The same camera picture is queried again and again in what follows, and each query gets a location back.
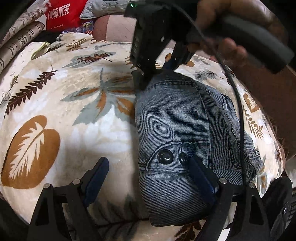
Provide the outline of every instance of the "folded denim garment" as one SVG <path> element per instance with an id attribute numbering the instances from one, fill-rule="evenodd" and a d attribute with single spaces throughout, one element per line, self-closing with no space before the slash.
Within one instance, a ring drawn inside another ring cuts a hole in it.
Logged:
<path id="1" fill-rule="evenodd" d="M 218 178 L 242 184 L 239 120 L 229 97 L 189 77 L 165 71 L 136 94 L 135 115 L 139 182 L 151 225 L 183 225 L 209 214 L 193 177 L 180 164 L 182 152 L 198 155 Z M 247 133 L 244 145 L 250 182 L 263 161 Z M 165 162 L 163 155 L 170 155 L 172 162 Z"/>

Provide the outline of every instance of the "black cable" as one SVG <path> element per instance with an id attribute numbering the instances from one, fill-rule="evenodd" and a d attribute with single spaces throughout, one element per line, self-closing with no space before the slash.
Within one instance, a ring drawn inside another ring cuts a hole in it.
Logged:
<path id="1" fill-rule="evenodd" d="M 201 39 L 203 40 L 203 42 L 205 43 L 205 45 L 212 51 L 212 53 L 214 53 L 214 56 L 216 57 L 216 59 L 218 60 L 219 64 L 222 66 L 222 69 L 225 71 L 230 84 L 233 88 L 234 91 L 234 95 L 237 101 L 237 105 L 238 105 L 238 109 L 239 109 L 239 126 L 240 126 L 240 163 L 241 163 L 241 167 L 242 167 L 242 181 L 243 184 L 246 185 L 246 167 L 245 167 L 245 163 L 244 163 L 244 114 L 243 114 L 243 109 L 242 109 L 242 102 L 239 96 L 239 92 L 237 90 L 237 87 L 233 81 L 233 78 L 229 72 L 229 70 L 226 68 L 225 64 L 223 63 L 223 60 L 221 58 L 221 56 L 216 52 L 216 50 L 214 49 L 214 47 L 206 40 L 205 36 L 203 35 L 202 31 L 199 29 L 199 27 L 196 25 L 196 23 L 193 21 L 193 19 L 187 14 L 187 12 L 185 12 L 180 6 L 178 6 L 175 3 L 166 1 L 166 0 L 148 0 L 151 2 L 163 2 L 171 7 L 174 7 L 176 10 L 178 10 L 180 13 L 182 13 L 188 20 L 189 22 L 195 27 L 195 29 L 197 30 L 197 32 L 199 33 Z"/>

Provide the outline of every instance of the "silver bolt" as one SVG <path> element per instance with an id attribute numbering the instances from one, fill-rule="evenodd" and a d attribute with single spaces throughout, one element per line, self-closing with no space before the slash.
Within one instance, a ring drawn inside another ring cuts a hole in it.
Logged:
<path id="1" fill-rule="evenodd" d="M 255 184 L 254 183 L 249 183 L 248 185 L 249 185 L 250 188 L 254 188 L 255 187 Z"/>
<path id="2" fill-rule="evenodd" d="M 222 177 L 222 178 L 219 179 L 219 182 L 222 183 L 222 184 L 226 184 L 227 180 L 226 180 L 226 178 Z"/>
<path id="3" fill-rule="evenodd" d="M 74 179 L 73 181 L 72 181 L 72 183 L 74 184 L 74 185 L 78 185 L 79 183 L 80 183 L 80 179 Z"/>
<path id="4" fill-rule="evenodd" d="M 45 188 L 45 189 L 47 189 L 49 187 L 50 187 L 50 183 L 45 183 L 44 186 L 43 186 L 43 188 Z"/>

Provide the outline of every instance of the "black button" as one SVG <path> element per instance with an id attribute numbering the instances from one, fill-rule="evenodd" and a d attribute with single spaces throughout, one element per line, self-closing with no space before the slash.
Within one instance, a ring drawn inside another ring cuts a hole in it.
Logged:
<path id="1" fill-rule="evenodd" d="M 170 150 L 163 149 L 158 153 L 158 160 L 165 165 L 172 163 L 174 159 L 174 155 Z"/>
<path id="2" fill-rule="evenodd" d="M 179 161 L 183 166 L 188 165 L 188 156 L 186 155 L 186 153 L 181 152 L 179 154 Z"/>

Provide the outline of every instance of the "hand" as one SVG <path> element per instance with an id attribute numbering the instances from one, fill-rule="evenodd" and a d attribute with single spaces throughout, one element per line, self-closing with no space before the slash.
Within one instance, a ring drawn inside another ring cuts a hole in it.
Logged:
<path id="1" fill-rule="evenodd" d="M 196 23 L 201 30 L 206 29 L 224 12 L 233 13 L 261 25 L 282 42 L 287 41 L 287 34 L 281 22 L 259 0 L 200 0 L 197 4 Z M 214 39 L 207 40 L 222 55 L 225 64 L 229 67 L 235 68 L 245 64 L 247 51 L 243 46 L 236 45 L 234 40 L 230 38 L 225 38 L 220 42 L 216 42 Z M 207 54 L 213 55 L 204 43 L 189 44 L 188 50 L 190 52 L 203 50 Z M 214 56 L 211 56 L 210 59 L 217 61 Z"/>

